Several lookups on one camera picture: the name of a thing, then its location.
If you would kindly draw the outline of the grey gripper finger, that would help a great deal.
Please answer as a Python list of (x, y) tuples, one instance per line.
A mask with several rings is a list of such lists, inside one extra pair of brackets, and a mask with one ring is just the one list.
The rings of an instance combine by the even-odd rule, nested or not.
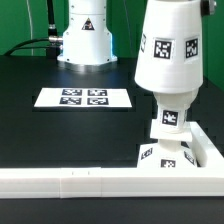
[(215, 13), (216, 6), (216, 0), (201, 0), (201, 14), (203, 16), (213, 15)]

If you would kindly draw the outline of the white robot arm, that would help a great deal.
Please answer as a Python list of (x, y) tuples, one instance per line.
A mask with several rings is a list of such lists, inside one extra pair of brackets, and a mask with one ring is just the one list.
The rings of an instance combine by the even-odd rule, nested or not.
[[(69, 25), (58, 57), (61, 63), (84, 68), (116, 61), (106, 6), (107, 0), (69, 0)], [(202, 18), (212, 15), (215, 7), (215, 0), (148, 0), (137, 71), (198, 72), (203, 60)]]

